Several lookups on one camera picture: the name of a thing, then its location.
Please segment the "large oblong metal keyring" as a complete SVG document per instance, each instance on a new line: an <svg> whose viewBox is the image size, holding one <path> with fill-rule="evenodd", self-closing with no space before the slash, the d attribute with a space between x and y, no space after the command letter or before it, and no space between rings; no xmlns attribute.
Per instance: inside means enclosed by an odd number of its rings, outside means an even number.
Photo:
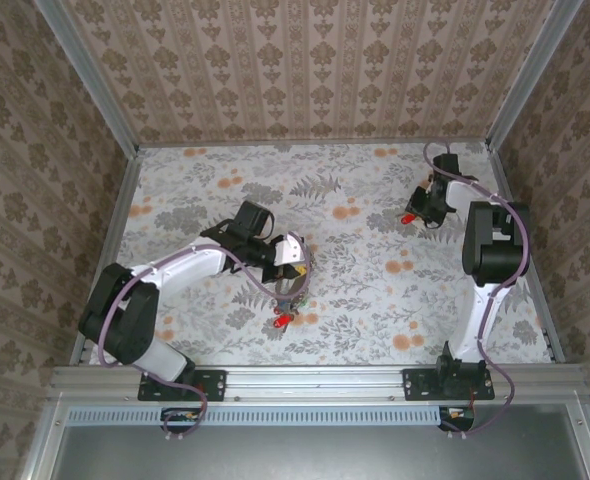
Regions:
<svg viewBox="0 0 590 480"><path fill-rule="evenodd" d="M294 314L298 313L298 309L300 308L297 303L298 300L302 297L306 297L308 293L308 287L305 287L304 284L310 281L311 274L315 267L315 258L314 253L309 251L309 266L308 267L308 274L306 276L300 277L299 275L292 279L292 280L284 280L280 279L277 281L275 290L277 293L281 295L287 295L287 300L277 300L274 313L276 315L282 314Z"/></svg>

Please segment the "floral patterned table sheet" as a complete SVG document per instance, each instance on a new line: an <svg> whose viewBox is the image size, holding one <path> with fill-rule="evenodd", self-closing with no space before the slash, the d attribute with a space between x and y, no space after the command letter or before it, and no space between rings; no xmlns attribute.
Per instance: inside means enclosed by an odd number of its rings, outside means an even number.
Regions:
<svg viewBox="0 0 590 480"><path fill-rule="evenodd" d="M401 221L428 181L424 147L401 144L147 148L118 261L185 246L250 200L275 234L306 238L315 264L303 305L274 326L274 302L241 273L162 303L156 336L201 365L427 364L454 331L469 289L465 225Z"/></svg>

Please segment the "grey metal panel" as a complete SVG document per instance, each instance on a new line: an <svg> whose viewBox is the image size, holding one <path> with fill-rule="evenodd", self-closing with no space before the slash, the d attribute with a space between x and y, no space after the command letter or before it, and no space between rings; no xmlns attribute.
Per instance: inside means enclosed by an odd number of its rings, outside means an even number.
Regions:
<svg viewBox="0 0 590 480"><path fill-rule="evenodd" d="M449 438L435 428L74 427L52 480L590 480L564 429Z"/></svg>

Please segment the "long aluminium base rail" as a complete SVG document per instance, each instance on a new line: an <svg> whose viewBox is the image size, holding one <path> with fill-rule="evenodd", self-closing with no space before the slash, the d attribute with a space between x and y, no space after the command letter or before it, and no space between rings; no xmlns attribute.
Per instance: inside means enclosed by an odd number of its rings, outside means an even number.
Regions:
<svg viewBox="0 0 590 480"><path fill-rule="evenodd" d="M223 366L225 404L400 405L414 383L402 365L386 366ZM570 364L509 364L515 404L588 401L581 369ZM58 367L51 400L82 404L132 405L140 374L128 367Z"/></svg>

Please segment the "aluminium rail under wallpaper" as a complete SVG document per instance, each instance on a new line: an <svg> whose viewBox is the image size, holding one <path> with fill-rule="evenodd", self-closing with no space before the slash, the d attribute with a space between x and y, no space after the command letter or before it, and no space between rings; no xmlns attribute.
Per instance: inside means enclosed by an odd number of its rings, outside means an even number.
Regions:
<svg viewBox="0 0 590 480"><path fill-rule="evenodd" d="M136 148L188 148L188 147L247 147L247 146L296 146L296 145L335 145L335 144L408 144L429 142L443 143L483 143L484 137L375 137L375 138L324 138L324 139L281 139L281 140L228 140L228 141L195 141L179 143L140 143Z"/></svg>

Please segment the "aluminium side rail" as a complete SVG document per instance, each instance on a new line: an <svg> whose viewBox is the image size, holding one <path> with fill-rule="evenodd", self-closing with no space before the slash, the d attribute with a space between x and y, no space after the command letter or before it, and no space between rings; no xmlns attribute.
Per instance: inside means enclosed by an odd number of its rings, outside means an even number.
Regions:
<svg viewBox="0 0 590 480"><path fill-rule="evenodd" d="M113 263L119 254L121 239L138 185L141 164L142 158L139 151L136 151L136 155L126 164L89 294L92 294L103 269Z"/></svg>
<svg viewBox="0 0 590 480"><path fill-rule="evenodd" d="M498 185L498 192L506 200L514 201L514 195L503 169L499 153L492 148L488 141L485 142L485 147L488 152L489 161ZM547 344L549 356L554 363L566 363L567 358L563 352L560 338L557 333L548 303L546 301L545 293L533 256L530 256L530 266L525 278L531 292L531 297L533 299L536 312L541 321L543 336Z"/></svg>

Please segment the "aluminium corner post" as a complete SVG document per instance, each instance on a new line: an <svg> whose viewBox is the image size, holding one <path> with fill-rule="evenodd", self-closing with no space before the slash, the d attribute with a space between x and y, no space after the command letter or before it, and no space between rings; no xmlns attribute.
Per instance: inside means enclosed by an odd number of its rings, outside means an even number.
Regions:
<svg viewBox="0 0 590 480"><path fill-rule="evenodd" d="M75 26L64 3L62 0L35 2L124 155L128 160L135 159L139 141L121 111L117 96L111 92L98 62L93 58L90 47L83 40L81 31Z"/></svg>
<svg viewBox="0 0 590 480"><path fill-rule="evenodd" d="M550 13L486 136L486 145L490 152L498 151L508 136L582 3L583 0L554 0Z"/></svg>

